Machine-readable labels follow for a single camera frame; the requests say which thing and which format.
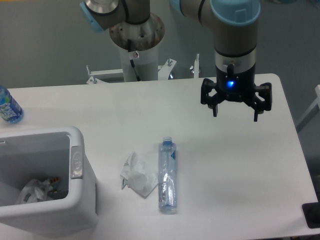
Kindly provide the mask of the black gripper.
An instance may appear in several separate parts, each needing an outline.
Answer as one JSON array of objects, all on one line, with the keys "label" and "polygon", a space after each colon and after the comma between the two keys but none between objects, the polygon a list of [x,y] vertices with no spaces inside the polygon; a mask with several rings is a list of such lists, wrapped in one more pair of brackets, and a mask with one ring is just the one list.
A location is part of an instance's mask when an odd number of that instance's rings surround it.
[{"label": "black gripper", "polygon": [[215,83],[209,78],[204,78],[201,85],[200,103],[212,109],[213,116],[218,115],[218,105],[223,101],[244,102],[254,110],[253,121],[258,121],[258,115],[272,109],[272,84],[270,82],[256,85],[254,64],[250,69],[241,73],[234,73],[231,77],[226,71],[216,67]]}]

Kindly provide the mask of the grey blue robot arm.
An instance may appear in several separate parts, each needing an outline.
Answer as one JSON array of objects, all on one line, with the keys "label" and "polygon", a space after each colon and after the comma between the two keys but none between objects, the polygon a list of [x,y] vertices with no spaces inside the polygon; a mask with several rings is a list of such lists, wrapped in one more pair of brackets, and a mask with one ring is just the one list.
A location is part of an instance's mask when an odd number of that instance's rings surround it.
[{"label": "grey blue robot arm", "polygon": [[[80,9],[95,32],[108,31],[119,48],[126,82],[154,81],[158,46],[165,35],[162,20],[148,0],[83,0]],[[223,101],[245,103],[254,116],[272,108],[272,85],[255,84],[257,0],[173,0],[181,15],[198,21],[214,35],[216,80],[204,79],[200,102],[218,114]]]}]

